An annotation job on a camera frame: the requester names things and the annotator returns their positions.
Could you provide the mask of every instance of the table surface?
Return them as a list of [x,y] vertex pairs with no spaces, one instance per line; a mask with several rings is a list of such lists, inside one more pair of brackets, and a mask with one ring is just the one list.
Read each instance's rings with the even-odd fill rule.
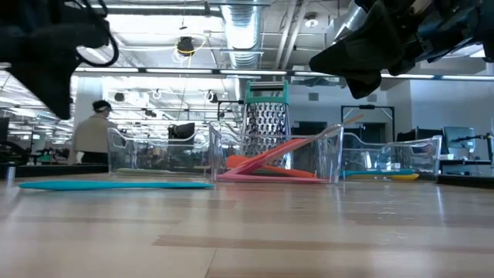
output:
[[477,188],[0,185],[2,278],[491,278],[493,236],[494,191]]

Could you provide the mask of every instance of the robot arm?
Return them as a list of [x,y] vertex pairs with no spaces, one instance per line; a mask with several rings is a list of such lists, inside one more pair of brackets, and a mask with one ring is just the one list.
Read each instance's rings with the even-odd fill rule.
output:
[[[72,1],[7,1],[0,11],[0,63],[10,63],[6,70],[63,120],[70,118],[70,77],[75,69],[81,63],[110,66],[119,56],[104,20],[107,14],[96,14],[88,0],[76,7],[66,2]],[[109,43],[114,56],[104,64],[92,63],[76,51],[78,46]]]
[[494,59],[494,1],[356,0],[365,23],[310,60],[320,73],[342,76],[354,98],[381,85],[381,70],[397,76],[473,44]]

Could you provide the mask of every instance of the box grater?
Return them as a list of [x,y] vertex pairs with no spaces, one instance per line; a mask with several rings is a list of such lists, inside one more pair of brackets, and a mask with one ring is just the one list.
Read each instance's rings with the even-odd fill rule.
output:
[[[256,156],[290,138],[288,81],[248,82],[242,126],[242,155]],[[289,167],[289,156],[273,165]]]

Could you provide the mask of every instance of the man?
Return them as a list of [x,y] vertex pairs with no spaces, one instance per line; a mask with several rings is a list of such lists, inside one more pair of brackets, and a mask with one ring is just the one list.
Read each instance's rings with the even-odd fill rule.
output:
[[117,128],[115,123],[108,120],[111,105],[105,100],[93,103],[95,114],[79,123],[73,134],[71,162],[78,152],[83,153],[83,164],[108,164],[108,128]]

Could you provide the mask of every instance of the transparent container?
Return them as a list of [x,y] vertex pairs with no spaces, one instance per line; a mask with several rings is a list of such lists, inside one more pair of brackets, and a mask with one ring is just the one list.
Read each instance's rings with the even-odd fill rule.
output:
[[[274,168],[304,171],[310,173],[314,183],[333,184],[338,182],[340,177],[340,161],[342,151],[343,127],[334,125],[333,131],[325,134],[322,138],[312,141],[294,151],[288,152],[282,158],[276,159],[268,167],[257,169],[251,175],[259,178],[255,182],[297,182],[290,180],[293,175],[286,171],[279,171]],[[231,156],[241,156],[242,159],[249,158],[246,153],[253,147],[259,151],[271,150],[289,139],[310,139],[311,137],[286,135],[248,135],[235,132],[230,126],[222,122],[210,124],[210,144],[211,144],[211,179],[213,181],[226,181],[223,174],[232,168],[227,163]]]
[[442,136],[429,139],[371,144],[355,134],[343,136],[343,180],[435,180],[439,171]]
[[129,137],[108,130],[109,170],[112,175],[152,175],[208,178],[208,131],[197,131],[188,139]]

